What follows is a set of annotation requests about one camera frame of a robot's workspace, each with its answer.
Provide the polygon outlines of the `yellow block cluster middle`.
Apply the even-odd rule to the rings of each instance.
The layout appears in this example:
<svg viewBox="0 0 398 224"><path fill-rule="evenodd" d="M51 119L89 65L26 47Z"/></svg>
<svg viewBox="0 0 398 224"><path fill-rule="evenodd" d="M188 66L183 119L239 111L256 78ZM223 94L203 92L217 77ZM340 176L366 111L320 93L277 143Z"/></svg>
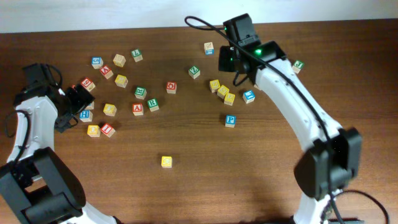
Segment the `yellow block cluster middle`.
<svg viewBox="0 0 398 224"><path fill-rule="evenodd" d="M227 88L224 85L221 85L218 89L217 89L217 95L221 98L224 99L225 96L229 93L229 88Z"/></svg>

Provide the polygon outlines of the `blue H block lower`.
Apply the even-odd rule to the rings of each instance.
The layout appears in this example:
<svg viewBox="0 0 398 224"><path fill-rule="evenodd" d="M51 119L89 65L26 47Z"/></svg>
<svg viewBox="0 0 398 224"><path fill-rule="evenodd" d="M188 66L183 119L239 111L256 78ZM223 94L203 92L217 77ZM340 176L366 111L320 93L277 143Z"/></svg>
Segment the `blue H block lower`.
<svg viewBox="0 0 398 224"><path fill-rule="evenodd" d="M90 110L83 110L79 118L82 122L92 122L93 120L93 113Z"/></svg>

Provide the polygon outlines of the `yellow G block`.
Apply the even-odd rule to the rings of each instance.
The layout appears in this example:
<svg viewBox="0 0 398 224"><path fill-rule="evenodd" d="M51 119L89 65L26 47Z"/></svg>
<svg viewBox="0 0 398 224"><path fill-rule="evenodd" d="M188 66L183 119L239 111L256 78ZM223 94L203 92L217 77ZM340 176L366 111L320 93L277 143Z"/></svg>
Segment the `yellow G block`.
<svg viewBox="0 0 398 224"><path fill-rule="evenodd" d="M118 75L114 82L117 86L125 88L128 84L128 79L124 75Z"/></svg>

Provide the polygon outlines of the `yellow O block upper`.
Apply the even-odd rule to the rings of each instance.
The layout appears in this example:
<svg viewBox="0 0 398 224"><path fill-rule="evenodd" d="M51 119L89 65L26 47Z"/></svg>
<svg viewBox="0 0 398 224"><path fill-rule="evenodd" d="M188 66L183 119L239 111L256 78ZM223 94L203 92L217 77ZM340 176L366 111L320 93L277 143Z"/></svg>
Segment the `yellow O block upper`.
<svg viewBox="0 0 398 224"><path fill-rule="evenodd" d="M117 112L117 107L115 105L108 104L108 103L105 104L103 113L106 116L115 116L116 112Z"/></svg>

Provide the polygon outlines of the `red 6 block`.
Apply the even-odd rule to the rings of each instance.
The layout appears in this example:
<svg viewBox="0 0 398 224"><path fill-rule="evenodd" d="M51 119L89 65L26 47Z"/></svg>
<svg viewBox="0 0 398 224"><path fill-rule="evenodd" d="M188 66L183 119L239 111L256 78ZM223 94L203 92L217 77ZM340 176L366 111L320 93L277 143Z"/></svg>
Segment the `red 6 block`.
<svg viewBox="0 0 398 224"><path fill-rule="evenodd" d="M95 84L89 79L89 78L85 78L84 80L82 80L80 82L80 84L88 91L90 92L91 90L93 90L95 88Z"/></svg>

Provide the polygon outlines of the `red Q block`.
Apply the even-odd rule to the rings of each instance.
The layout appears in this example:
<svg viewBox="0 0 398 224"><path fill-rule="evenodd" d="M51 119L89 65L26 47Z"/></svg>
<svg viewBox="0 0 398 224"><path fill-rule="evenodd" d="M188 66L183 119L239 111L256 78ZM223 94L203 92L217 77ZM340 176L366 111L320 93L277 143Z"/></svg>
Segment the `red Q block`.
<svg viewBox="0 0 398 224"><path fill-rule="evenodd" d="M176 82L167 82L166 90L167 90L168 94L176 94L177 83Z"/></svg>

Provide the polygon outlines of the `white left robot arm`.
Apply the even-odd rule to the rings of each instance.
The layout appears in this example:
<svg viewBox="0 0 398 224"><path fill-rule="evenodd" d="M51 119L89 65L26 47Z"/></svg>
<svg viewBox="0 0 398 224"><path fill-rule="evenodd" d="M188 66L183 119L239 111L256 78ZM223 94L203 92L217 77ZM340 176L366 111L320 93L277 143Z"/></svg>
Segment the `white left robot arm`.
<svg viewBox="0 0 398 224"><path fill-rule="evenodd" d="M62 90L57 68L35 63L23 68L27 85L13 102L17 130L12 152L1 166L1 196L21 223L119 223L86 201L83 187L54 151L54 132L94 97L81 84Z"/></svg>

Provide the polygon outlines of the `green Z block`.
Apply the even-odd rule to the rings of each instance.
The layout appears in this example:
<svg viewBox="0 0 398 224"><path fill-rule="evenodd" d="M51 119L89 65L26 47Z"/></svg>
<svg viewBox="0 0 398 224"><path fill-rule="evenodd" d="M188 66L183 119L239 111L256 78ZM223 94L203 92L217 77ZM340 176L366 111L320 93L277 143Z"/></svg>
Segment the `green Z block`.
<svg viewBox="0 0 398 224"><path fill-rule="evenodd" d="M200 76L200 70L196 66L192 66L188 69L188 74L193 78L196 79Z"/></svg>

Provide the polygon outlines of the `blue S block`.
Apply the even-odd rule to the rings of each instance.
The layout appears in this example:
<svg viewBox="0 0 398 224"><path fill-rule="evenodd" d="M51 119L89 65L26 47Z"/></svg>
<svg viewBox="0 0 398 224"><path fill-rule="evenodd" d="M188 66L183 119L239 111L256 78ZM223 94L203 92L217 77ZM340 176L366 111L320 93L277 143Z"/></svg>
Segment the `blue S block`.
<svg viewBox="0 0 398 224"><path fill-rule="evenodd" d="M91 58L91 65L94 69L100 69L103 66L104 62L101 57L92 57Z"/></svg>

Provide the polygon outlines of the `red A block upper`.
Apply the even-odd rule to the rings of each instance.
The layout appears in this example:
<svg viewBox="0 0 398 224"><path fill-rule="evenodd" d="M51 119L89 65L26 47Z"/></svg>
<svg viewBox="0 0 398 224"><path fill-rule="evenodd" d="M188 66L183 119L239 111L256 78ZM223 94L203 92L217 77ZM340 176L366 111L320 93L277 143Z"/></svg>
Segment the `red A block upper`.
<svg viewBox="0 0 398 224"><path fill-rule="evenodd" d="M107 65L102 66L100 72L105 79L109 79L114 75L113 71Z"/></svg>

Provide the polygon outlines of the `yellow o block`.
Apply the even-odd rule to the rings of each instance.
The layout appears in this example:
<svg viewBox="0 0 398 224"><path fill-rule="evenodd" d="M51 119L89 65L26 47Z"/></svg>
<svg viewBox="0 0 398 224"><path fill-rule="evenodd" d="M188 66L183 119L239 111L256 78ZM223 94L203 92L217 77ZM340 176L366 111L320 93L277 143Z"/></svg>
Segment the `yellow o block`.
<svg viewBox="0 0 398 224"><path fill-rule="evenodd" d="M116 112L117 112L117 107L115 105L108 104L108 103L105 104L103 113L106 116L115 116Z"/></svg>
<svg viewBox="0 0 398 224"><path fill-rule="evenodd" d="M101 135L100 127L98 125L89 125L87 128L87 135L92 138L98 138Z"/></svg>

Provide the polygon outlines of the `green r block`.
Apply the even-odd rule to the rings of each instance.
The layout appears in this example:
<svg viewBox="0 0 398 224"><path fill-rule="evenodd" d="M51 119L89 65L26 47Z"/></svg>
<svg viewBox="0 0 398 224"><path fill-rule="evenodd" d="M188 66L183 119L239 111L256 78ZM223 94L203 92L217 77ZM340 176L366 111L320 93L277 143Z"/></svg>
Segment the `green r block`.
<svg viewBox="0 0 398 224"><path fill-rule="evenodd" d="M147 94L147 90L141 86L138 86L134 92L137 99L144 100Z"/></svg>
<svg viewBox="0 0 398 224"><path fill-rule="evenodd" d="M151 112L159 110L159 104L156 98L148 100L147 105Z"/></svg>

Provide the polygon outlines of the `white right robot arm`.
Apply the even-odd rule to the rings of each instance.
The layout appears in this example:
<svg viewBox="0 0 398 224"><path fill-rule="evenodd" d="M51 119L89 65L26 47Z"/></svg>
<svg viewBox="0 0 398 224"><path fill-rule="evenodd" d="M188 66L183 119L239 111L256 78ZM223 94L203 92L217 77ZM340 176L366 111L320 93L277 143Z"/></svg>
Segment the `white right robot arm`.
<svg viewBox="0 0 398 224"><path fill-rule="evenodd" d="M220 49L219 70L246 74L274 102L303 151L294 169L302 197L291 222L328 223L336 196L358 174L361 135L322 109L279 45L260 41L248 14L223 25L229 46Z"/></svg>

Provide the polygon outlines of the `green L block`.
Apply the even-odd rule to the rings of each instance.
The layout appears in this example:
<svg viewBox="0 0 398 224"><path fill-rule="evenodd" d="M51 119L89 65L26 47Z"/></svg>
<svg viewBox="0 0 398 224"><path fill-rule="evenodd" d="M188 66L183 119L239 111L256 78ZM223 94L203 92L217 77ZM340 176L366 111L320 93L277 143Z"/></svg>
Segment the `green L block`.
<svg viewBox="0 0 398 224"><path fill-rule="evenodd" d="M131 55L135 62L143 60L142 52L139 49L132 50Z"/></svg>

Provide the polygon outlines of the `blue h block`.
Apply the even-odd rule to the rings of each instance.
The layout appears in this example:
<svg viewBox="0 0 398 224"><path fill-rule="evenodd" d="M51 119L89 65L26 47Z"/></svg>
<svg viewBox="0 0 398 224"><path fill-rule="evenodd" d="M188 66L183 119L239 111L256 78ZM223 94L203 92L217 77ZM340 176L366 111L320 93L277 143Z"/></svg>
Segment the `blue h block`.
<svg viewBox="0 0 398 224"><path fill-rule="evenodd" d="M95 102L92 101L85 109L86 110L93 110L94 109L94 105L95 105Z"/></svg>
<svg viewBox="0 0 398 224"><path fill-rule="evenodd" d="M79 118L82 122L92 122L93 120L93 113L90 110L83 110Z"/></svg>

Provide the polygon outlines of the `blue H block upper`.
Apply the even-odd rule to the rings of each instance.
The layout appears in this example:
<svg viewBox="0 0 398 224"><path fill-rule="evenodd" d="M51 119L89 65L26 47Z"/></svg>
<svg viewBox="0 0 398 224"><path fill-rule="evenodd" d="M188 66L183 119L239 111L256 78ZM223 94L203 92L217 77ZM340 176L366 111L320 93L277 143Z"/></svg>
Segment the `blue H block upper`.
<svg viewBox="0 0 398 224"><path fill-rule="evenodd" d="M92 101L85 109L86 110L93 110L94 109L94 105L95 105L95 102Z"/></svg>

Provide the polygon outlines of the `yellow block cluster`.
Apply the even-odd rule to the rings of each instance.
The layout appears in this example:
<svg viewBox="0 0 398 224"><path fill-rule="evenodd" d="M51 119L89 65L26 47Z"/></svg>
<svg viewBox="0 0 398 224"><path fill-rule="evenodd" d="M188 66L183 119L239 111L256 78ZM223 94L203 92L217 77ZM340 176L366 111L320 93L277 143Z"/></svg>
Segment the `yellow block cluster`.
<svg viewBox="0 0 398 224"><path fill-rule="evenodd" d="M233 106L236 95L233 93L227 93L224 97L224 104Z"/></svg>
<svg viewBox="0 0 398 224"><path fill-rule="evenodd" d="M212 93L216 93L218 89L220 88L220 82L219 80L211 80L210 81L210 91Z"/></svg>
<svg viewBox="0 0 398 224"><path fill-rule="evenodd" d="M217 95L221 98L224 99L225 96L229 93L229 88L227 88L224 85L221 85L218 89L217 89Z"/></svg>

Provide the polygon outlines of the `blue P block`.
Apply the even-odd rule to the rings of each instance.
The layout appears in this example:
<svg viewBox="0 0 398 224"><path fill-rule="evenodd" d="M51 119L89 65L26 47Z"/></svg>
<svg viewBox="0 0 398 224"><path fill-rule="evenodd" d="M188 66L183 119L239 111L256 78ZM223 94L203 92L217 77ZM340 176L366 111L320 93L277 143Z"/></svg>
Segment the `blue P block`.
<svg viewBox="0 0 398 224"><path fill-rule="evenodd" d="M234 115L227 114L225 120L225 126L228 128L233 128L236 125L236 117Z"/></svg>

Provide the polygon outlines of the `plain wooden block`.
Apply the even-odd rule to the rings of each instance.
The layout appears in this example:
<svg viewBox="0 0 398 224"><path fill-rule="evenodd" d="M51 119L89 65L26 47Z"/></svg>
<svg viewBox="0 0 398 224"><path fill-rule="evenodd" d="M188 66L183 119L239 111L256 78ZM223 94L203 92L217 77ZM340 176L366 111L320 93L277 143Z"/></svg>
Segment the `plain wooden block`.
<svg viewBox="0 0 398 224"><path fill-rule="evenodd" d="M113 58L113 63L118 67L123 67L126 63L126 58L123 55L116 54Z"/></svg>

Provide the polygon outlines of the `yellow block cluster lower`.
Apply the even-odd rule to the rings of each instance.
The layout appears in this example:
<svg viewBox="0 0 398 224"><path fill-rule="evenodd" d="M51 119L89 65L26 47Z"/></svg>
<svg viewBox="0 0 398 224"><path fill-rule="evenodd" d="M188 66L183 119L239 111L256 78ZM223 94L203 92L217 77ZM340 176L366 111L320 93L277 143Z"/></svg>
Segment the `yellow block cluster lower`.
<svg viewBox="0 0 398 224"><path fill-rule="evenodd" d="M233 93L227 93L224 97L224 104L233 106L236 95Z"/></svg>

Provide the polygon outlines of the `red I block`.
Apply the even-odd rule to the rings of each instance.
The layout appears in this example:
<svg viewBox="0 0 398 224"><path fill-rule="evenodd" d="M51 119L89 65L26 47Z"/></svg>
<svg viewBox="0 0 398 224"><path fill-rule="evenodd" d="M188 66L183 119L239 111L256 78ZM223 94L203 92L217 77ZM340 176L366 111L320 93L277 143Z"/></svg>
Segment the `red I block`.
<svg viewBox="0 0 398 224"><path fill-rule="evenodd" d="M111 137L116 130L108 123L105 123L102 127L101 127L101 132L103 134L105 134L107 137Z"/></svg>

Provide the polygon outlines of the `yellow C block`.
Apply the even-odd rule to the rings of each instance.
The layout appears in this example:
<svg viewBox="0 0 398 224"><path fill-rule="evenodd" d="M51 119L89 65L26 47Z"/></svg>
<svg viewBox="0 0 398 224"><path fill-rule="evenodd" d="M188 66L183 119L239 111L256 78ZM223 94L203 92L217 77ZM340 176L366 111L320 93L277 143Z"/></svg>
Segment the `yellow C block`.
<svg viewBox="0 0 398 224"><path fill-rule="evenodd" d="M163 168L172 168L172 157L171 156L162 156L161 158L161 166Z"/></svg>

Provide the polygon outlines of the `yellow block cluster left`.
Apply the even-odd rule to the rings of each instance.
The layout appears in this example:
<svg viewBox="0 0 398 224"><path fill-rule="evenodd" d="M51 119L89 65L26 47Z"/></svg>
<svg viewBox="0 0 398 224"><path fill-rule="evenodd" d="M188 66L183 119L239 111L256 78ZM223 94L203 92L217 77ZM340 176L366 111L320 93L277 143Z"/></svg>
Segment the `yellow block cluster left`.
<svg viewBox="0 0 398 224"><path fill-rule="evenodd" d="M220 82L219 80L211 80L210 81L210 91L212 93L216 93L218 89L220 88Z"/></svg>

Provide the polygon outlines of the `red a block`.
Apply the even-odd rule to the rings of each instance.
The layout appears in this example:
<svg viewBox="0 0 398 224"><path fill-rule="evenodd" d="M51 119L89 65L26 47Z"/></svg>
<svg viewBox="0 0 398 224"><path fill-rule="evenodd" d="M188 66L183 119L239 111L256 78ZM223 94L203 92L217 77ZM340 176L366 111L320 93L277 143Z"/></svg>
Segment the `red a block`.
<svg viewBox="0 0 398 224"><path fill-rule="evenodd" d="M107 65L102 66L100 72L105 79L109 79L114 75L113 71Z"/></svg>
<svg viewBox="0 0 398 224"><path fill-rule="evenodd" d="M144 114L142 103L134 103L132 105L132 112L134 116L142 116Z"/></svg>

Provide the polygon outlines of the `red A block lower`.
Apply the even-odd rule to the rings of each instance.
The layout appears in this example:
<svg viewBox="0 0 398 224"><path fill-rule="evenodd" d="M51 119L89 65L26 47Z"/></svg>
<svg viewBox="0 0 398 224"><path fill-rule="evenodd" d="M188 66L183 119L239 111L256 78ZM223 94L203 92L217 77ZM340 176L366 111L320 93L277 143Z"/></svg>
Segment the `red A block lower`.
<svg viewBox="0 0 398 224"><path fill-rule="evenodd" d="M134 116L142 116L144 114L142 103L134 103L132 105L132 112Z"/></svg>

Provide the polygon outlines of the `green J block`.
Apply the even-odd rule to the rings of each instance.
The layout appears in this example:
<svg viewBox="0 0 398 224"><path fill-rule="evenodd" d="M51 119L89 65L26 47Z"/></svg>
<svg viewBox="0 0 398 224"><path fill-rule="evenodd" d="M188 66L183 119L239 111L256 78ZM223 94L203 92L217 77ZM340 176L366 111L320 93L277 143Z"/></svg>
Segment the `green J block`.
<svg viewBox="0 0 398 224"><path fill-rule="evenodd" d="M300 60L296 60L293 64L292 64L292 70L294 71L294 73L298 74L304 67L304 63Z"/></svg>

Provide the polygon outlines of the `yellow O block lower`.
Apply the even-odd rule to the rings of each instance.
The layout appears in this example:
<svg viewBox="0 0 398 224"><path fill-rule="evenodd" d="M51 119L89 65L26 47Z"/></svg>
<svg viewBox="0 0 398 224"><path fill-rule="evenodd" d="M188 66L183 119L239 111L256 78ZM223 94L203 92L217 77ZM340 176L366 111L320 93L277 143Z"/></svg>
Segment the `yellow O block lower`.
<svg viewBox="0 0 398 224"><path fill-rule="evenodd" d="M89 125L87 128L87 135L92 138L98 138L101 135L100 127L98 125Z"/></svg>

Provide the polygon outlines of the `blue-sided wooden block top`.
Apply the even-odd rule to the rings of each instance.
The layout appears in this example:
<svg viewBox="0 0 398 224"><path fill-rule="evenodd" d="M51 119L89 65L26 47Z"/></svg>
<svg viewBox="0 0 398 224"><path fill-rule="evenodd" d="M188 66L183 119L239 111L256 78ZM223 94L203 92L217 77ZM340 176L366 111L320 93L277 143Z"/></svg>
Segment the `blue-sided wooden block top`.
<svg viewBox="0 0 398 224"><path fill-rule="evenodd" d="M213 55L214 54L214 46L212 42L204 43L204 51L205 55Z"/></svg>

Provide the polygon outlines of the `blue I block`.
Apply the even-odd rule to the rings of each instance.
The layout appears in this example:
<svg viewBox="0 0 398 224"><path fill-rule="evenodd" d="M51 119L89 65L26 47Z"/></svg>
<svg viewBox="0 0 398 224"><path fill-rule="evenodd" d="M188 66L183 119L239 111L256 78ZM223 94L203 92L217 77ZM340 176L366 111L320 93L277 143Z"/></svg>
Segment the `blue I block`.
<svg viewBox="0 0 398 224"><path fill-rule="evenodd" d="M243 93L243 100L246 104L253 102L255 97L256 96L252 90L248 90Z"/></svg>

